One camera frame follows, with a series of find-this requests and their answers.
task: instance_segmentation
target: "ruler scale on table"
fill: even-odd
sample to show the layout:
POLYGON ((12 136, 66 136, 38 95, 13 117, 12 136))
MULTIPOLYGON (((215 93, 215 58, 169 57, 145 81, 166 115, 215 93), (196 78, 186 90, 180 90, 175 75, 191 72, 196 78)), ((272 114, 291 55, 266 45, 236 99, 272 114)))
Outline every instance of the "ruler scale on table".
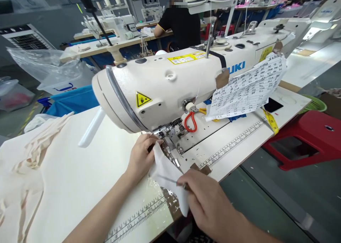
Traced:
POLYGON ((255 133, 258 129, 260 129, 266 121, 266 118, 263 118, 252 126, 250 126, 247 130, 239 134, 237 137, 229 141, 226 145, 220 148, 217 152, 207 158, 204 162, 200 163, 199 168, 208 165, 210 168, 213 167, 216 163, 218 163, 223 157, 225 157, 228 153, 232 152, 238 145, 244 142, 249 136, 255 133))
POLYGON ((144 223, 164 205, 167 205, 166 199, 162 194, 160 194, 157 198, 147 203, 129 219, 125 220, 121 225, 111 230, 104 240, 104 243, 116 243, 121 241, 125 236, 144 223))
MULTIPOLYGON (((239 134, 229 143, 224 145, 221 149, 215 152, 212 156, 200 163, 199 167, 208 165, 213 167, 228 153, 232 152, 237 146, 245 141, 249 136, 253 135, 259 128, 261 128, 266 122, 266 118, 262 118, 247 130, 239 134)), ((146 204, 141 210, 137 211, 133 216, 123 222, 121 225, 111 230, 105 239, 104 243, 117 243, 131 233, 134 229, 147 221, 154 213, 160 210, 164 205, 167 205, 166 198, 163 195, 159 195, 153 201, 146 204)))

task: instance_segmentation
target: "blue container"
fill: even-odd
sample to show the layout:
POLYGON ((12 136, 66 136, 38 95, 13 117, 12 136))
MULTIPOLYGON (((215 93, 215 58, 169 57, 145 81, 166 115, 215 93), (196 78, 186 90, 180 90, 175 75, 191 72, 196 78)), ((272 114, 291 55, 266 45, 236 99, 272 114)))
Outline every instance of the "blue container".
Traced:
POLYGON ((81 113, 99 106, 91 85, 51 96, 51 99, 54 103, 46 114, 59 117, 70 112, 81 113))

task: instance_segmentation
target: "warning label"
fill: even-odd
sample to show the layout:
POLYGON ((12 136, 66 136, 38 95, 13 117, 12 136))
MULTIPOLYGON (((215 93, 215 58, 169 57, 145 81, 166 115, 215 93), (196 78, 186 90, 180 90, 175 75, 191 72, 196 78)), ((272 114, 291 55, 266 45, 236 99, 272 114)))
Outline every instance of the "warning label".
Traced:
POLYGON ((269 55, 272 52, 272 46, 267 47, 266 49, 263 50, 262 55, 260 56, 259 62, 262 62, 265 60, 266 56, 269 55))
POLYGON ((197 52, 194 52, 188 55, 168 58, 168 60, 171 61, 173 64, 182 64, 182 63, 191 62, 200 58, 204 58, 205 56, 206 56, 206 52, 199 50, 197 52))
POLYGON ((152 101, 151 98, 145 96, 144 94, 141 94, 140 92, 136 91, 136 106, 137 108, 140 108, 142 105, 152 101))

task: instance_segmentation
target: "red stool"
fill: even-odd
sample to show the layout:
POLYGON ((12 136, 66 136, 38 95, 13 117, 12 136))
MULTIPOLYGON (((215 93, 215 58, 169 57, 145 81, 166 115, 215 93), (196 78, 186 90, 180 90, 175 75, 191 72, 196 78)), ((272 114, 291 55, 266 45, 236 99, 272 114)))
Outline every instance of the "red stool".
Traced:
POLYGON ((208 38, 209 38, 210 26, 211 26, 211 24, 207 24, 206 30, 200 31, 200 37, 201 37, 202 39, 204 39, 205 41, 207 41, 208 38))
MULTIPOLYGON (((226 25, 221 27, 220 32, 225 33, 225 30, 226 30, 226 25)), ((228 28, 227 35, 230 36, 232 34, 234 34, 234 25, 231 24, 230 27, 228 28)))
POLYGON ((283 163, 279 168, 285 171, 339 159, 341 158, 341 120, 322 112, 308 111, 285 125, 276 136, 263 144, 263 148, 283 163), (270 145, 291 136, 302 142, 296 148, 300 154, 309 157, 290 160, 270 145))

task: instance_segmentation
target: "yellow warning triangle sticker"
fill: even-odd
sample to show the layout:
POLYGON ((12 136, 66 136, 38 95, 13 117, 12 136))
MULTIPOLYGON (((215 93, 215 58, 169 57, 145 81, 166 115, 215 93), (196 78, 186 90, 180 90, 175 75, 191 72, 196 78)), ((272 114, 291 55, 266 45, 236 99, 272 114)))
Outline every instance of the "yellow warning triangle sticker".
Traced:
POLYGON ((140 92, 136 91, 136 106, 137 108, 140 108, 142 105, 152 101, 151 98, 145 96, 144 94, 141 94, 140 92))

